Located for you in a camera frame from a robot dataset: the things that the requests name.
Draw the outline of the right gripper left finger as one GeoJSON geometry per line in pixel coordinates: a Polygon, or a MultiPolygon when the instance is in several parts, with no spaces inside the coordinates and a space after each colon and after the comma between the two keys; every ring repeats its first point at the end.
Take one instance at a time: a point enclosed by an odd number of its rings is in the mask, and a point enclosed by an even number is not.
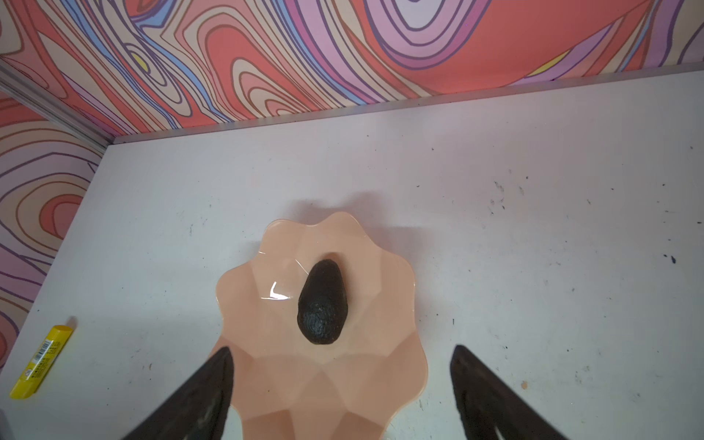
{"type": "Polygon", "coordinates": [[[223,346],[126,438],[221,439],[234,377],[231,351],[223,346]]]}

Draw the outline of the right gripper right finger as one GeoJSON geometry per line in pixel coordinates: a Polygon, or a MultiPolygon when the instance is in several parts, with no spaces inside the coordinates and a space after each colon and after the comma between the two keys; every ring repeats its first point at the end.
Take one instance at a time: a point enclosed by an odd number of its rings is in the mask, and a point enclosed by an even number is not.
{"type": "Polygon", "coordinates": [[[449,370],[467,439],[564,438],[465,346],[455,347],[449,370]]]}

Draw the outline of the dark avocado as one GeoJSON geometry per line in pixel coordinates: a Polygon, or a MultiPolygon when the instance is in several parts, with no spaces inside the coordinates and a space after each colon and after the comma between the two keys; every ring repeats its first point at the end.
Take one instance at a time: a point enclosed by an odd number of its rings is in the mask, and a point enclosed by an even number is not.
{"type": "Polygon", "coordinates": [[[320,260],[308,273],[299,296],[297,324],[314,345],[339,339],[348,318],[347,289],[335,260],[320,260]]]}

